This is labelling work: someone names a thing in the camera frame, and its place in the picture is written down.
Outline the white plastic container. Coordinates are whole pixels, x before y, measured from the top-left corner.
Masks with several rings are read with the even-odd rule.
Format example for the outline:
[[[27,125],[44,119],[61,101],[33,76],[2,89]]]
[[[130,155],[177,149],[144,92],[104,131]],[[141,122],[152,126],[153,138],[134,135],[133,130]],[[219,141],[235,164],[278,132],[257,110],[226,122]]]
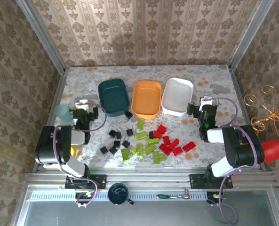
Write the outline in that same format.
[[[187,106],[192,100],[193,90],[193,83],[189,80],[168,79],[161,100],[163,113],[177,117],[187,114]]]

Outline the translucent pale teal cup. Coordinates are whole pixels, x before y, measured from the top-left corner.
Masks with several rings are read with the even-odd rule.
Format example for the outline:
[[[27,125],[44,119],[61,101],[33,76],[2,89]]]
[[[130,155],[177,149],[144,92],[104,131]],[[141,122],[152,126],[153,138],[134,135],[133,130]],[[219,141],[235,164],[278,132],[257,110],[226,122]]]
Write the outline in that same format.
[[[62,120],[64,122],[72,121],[72,117],[70,114],[70,108],[68,105],[65,105],[65,104],[58,105],[55,108],[55,115],[56,115],[56,117],[58,117],[60,120]]]

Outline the dark teal plastic container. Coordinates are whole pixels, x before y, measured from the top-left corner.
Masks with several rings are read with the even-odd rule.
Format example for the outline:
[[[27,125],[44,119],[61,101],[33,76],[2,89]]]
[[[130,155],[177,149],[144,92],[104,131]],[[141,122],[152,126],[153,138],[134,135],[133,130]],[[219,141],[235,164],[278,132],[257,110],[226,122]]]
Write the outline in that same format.
[[[108,117],[124,115],[129,111],[130,101],[122,79],[102,81],[98,85],[100,104]]]

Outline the orange plastic container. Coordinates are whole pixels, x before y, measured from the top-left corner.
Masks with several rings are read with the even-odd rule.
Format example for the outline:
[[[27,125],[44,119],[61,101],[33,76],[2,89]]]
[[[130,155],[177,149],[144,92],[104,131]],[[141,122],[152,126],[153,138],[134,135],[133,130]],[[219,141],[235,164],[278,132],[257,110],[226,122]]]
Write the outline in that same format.
[[[161,109],[162,86],[157,81],[142,80],[135,84],[131,109],[136,117],[154,119]]]

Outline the red pear-shaped balloon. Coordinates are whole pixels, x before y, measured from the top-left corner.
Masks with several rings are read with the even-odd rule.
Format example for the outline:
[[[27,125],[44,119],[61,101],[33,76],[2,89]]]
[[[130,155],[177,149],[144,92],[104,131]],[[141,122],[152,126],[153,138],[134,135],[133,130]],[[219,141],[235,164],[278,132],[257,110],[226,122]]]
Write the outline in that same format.
[[[279,159],[279,140],[268,140],[261,144],[264,151],[264,162],[272,163]]]

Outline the small black connector box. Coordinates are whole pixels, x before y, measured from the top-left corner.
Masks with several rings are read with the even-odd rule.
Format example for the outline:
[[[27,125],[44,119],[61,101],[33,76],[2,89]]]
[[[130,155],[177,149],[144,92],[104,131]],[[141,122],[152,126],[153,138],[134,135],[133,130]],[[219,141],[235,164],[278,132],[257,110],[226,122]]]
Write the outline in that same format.
[[[207,192],[207,203],[218,204],[219,203],[219,192]]]
[[[75,201],[88,202],[94,196],[94,192],[80,192],[75,194]]]

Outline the metal ratchet wrench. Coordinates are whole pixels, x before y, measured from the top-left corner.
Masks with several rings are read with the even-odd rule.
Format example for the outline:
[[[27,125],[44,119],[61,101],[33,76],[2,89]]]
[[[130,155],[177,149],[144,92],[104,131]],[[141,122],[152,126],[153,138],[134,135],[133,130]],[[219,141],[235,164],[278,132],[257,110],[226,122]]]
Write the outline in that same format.
[[[189,190],[188,190],[187,188],[185,188],[183,194],[175,195],[175,196],[170,196],[170,199],[184,199],[184,200],[189,200],[189,199],[190,199]]]

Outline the dark teal mug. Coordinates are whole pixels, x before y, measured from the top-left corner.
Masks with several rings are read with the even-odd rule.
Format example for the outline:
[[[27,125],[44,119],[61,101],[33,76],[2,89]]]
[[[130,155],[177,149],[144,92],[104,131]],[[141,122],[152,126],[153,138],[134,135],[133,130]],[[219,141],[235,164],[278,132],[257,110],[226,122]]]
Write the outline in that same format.
[[[133,205],[134,201],[129,199],[128,188],[123,183],[115,183],[108,190],[108,199],[114,205],[121,205],[125,202]]]

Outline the grey metal panel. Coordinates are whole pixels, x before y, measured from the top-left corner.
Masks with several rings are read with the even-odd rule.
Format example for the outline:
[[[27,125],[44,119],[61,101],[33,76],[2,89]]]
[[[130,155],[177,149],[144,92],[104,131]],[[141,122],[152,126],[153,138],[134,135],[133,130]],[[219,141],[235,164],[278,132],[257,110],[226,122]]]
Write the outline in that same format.
[[[22,194],[10,226],[279,226],[279,192],[226,192],[223,207],[206,201],[183,199],[134,201],[114,205],[100,192],[88,207],[75,201],[31,202],[34,191],[57,189],[29,188]]]

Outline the aluminium side rail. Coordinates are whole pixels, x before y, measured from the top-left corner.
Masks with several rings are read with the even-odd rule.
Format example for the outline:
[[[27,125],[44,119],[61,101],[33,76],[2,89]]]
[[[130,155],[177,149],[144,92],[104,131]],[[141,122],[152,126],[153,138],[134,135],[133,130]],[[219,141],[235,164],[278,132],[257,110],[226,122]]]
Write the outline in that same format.
[[[52,134],[55,128],[54,124],[56,121],[55,108],[61,102],[62,94],[66,85],[67,75],[68,72],[65,72],[60,77],[55,96],[49,111],[47,123],[41,130],[39,140],[34,151],[35,164],[32,170],[33,173],[38,171],[40,165],[43,165],[45,163],[47,163],[48,165],[56,163],[52,141]]]
[[[246,105],[245,105],[244,100],[243,100],[243,96],[242,96],[242,93],[241,93],[240,85],[238,84],[238,81],[237,81],[237,78],[236,78],[236,74],[234,72],[230,72],[230,74],[231,74],[231,79],[232,79],[232,82],[233,82],[233,85],[234,85],[234,88],[235,88],[235,91],[236,91],[236,94],[237,94],[237,98],[238,98],[238,102],[239,102],[239,105],[240,105],[240,108],[241,108],[241,112],[243,113],[244,121],[245,121],[246,125],[250,125],[250,118],[249,118],[249,115],[248,115],[248,112],[247,112]],[[243,133],[243,131],[245,129],[247,129],[247,127],[234,126],[234,129],[235,129],[237,138],[241,139],[240,141],[248,141],[250,134],[245,135]],[[246,146],[248,146],[246,149],[250,150],[249,151],[249,157],[253,157],[253,158],[258,157],[257,155],[259,154],[259,151],[256,151],[256,155],[255,155],[255,153],[251,150],[251,145],[250,145],[249,142],[248,142],[248,144],[246,144]],[[260,164],[260,167],[261,167],[262,171],[266,171],[264,163],[262,163],[262,162],[258,163],[257,159],[254,160],[254,161],[255,162],[251,166],[248,166],[248,165],[240,166],[239,171],[241,171],[242,169],[245,169],[245,170],[254,169],[258,164]]]

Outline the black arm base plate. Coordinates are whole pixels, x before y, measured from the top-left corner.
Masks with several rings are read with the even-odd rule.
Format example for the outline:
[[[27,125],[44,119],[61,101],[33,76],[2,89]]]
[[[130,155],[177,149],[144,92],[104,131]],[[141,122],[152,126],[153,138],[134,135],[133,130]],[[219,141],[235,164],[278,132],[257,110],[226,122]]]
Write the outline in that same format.
[[[219,189],[223,177],[206,176],[205,174],[190,174],[191,189]]]
[[[106,187],[106,175],[92,174],[90,179],[95,181],[98,189],[105,189]],[[95,189],[92,182],[87,180],[80,180],[67,176],[65,182],[65,189]]]

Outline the aluminium frame post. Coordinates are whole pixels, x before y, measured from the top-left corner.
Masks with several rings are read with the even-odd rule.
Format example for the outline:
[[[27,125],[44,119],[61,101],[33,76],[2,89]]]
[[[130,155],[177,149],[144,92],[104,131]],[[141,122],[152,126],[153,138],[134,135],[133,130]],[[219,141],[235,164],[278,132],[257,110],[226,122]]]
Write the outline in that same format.
[[[243,35],[229,63],[229,69],[231,72],[234,72],[241,62],[241,59],[243,58],[256,33],[259,31],[260,26],[262,25],[269,10],[272,8],[274,2],[275,0],[261,0],[256,12],[254,13],[250,21],[249,26],[245,31],[245,34]]]
[[[65,72],[65,66],[60,59],[60,55],[52,43],[48,32],[46,31],[46,27],[43,22],[39,19],[35,12],[35,7],[29,2],[29,0],[16,0],[17,4],[19,5],[20,9],[24,13],[26,19],[28,20],[30,26],[36,33],[39,41],[41,42],[43,48],[47,52],[48,56],[50,57],[54,67],[57,69],[59,74],[62,76]]]

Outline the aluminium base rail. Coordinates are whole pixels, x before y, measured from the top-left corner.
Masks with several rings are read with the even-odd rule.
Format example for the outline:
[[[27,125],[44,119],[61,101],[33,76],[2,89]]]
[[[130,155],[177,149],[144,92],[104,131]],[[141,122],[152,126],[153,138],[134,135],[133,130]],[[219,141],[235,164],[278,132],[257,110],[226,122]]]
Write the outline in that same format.
[[[204,174],[204,168],[96,168],[91,174],[106,175],[106,187],[122,182],[133,190],[156,191],[180,190],[190,187],[190,174]],[[66,175],[57,169],[40,167],[37,172],[27,173],[25,183],[33,186],[63,188]],[[238,191],[277,189],[279,183],[273,172],[258,168],[235,173],[231,176],[233,188]]]

